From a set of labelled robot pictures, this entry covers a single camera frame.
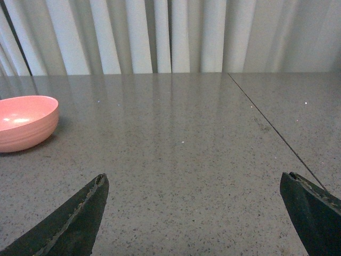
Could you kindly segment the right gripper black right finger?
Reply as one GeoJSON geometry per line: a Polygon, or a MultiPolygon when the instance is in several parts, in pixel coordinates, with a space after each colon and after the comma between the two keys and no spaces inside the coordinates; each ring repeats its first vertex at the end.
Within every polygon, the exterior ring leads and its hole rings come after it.
{"type": "Polygon", "coordinates": [[[340,199],[303,176],[284,172],[280,194],[309,255],[340,255],[340,199]]]}

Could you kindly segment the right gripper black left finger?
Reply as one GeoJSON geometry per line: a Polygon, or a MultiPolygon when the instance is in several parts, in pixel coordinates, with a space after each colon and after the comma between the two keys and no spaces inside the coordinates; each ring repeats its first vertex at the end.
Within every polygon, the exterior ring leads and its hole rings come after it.
{"type": "Polygon", "coordinates": [[[109,192],[99,174],[1,255],[91,255],[109,192]]]}

